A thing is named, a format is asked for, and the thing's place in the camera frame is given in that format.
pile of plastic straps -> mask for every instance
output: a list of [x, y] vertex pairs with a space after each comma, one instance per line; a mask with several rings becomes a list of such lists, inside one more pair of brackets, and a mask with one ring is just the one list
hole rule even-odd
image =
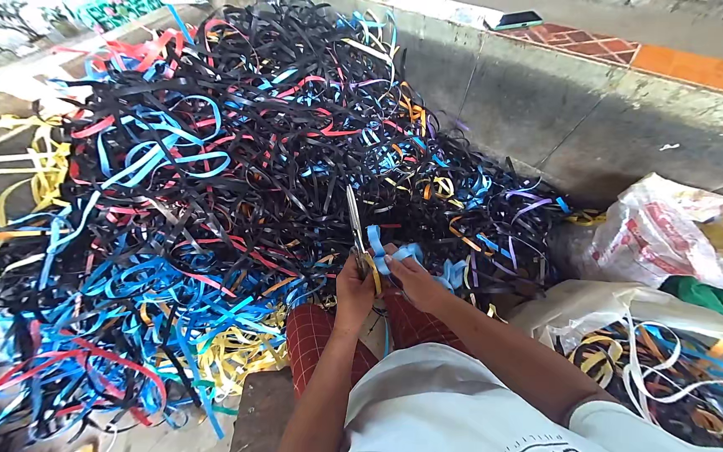
[[334, 302], [348, 185], [370, 244], [417, 243], [482, 311], [557, 282], [545, 236], [565, 201], [440, 130], [391, 16], [221, 13], [109, 42], [86, 78], [58, 80], [92, 89], [76, 113], [34, 120], [38, 206], [8, 219], [15, 187], [0, 197], [0, 447], [20, 429], [180, 426], [187, 405], [221, 436], [223, 399], [286, 364], [287, 312]]
[[[557, 341], [557, 351], [565, 354]], [[587, 334], [569, 354], [638, 416], [696, 446], [723, 447], [723, 340], [631, 317]]]

green plant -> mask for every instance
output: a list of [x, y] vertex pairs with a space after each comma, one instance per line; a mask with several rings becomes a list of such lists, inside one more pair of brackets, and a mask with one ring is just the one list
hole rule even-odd
[[0, 28], [13, 30], [25, 35], [30, 42], [37, 41], [43, 36], [35, 31], [21, 16], [21, 9], [26, 2], [19, 0], [5, 0], [0, 2]]

white shirt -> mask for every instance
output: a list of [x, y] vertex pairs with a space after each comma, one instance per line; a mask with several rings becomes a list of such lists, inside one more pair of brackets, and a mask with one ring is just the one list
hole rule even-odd
[[392, 352], [350, 392], [345, 420], [359, 452], [708, 452], [607, 401], [551, 422], [485, 365], [441, 344]]

hand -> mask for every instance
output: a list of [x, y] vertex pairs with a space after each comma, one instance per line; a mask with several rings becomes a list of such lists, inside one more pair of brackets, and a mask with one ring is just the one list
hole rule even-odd
[[364, 319], [373, 309], [374, 299], [373, 274], [368, 274], [362, 281], [356, 267], [356, 256], [351, 254], [342, 271], [336, 275], [336, 320], [333, 329], [358, 334]]
[[397, 251], [395, 245], [387, 244], [384, 250], [387, 251], [384, 262], [387, 262], [392, 274], [400, 280], [403, 292], [416, 308], [437, 315], [440, 308], [447, 306], [450, 298], [456, 298], [413, 257], [407, 257], [399, 262], [390, 256]]

tiled floor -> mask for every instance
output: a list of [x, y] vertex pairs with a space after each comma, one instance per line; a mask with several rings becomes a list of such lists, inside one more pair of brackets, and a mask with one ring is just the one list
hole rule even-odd
[[496, 34], [603, 63], [632, 67], [692, 84], [723, 89], [721, 58], [701, 56], [664, 46], [639, 44], [554, 23], [497, 31]]
[[497, 31], [497, 34], [623, 66], [632, 62], [640, 47], [636, 42], [615, 36], [590, 33], [554, 23], [519, 30]]
[[723, 89], [723, 59], [644, 45], [632, 67]]

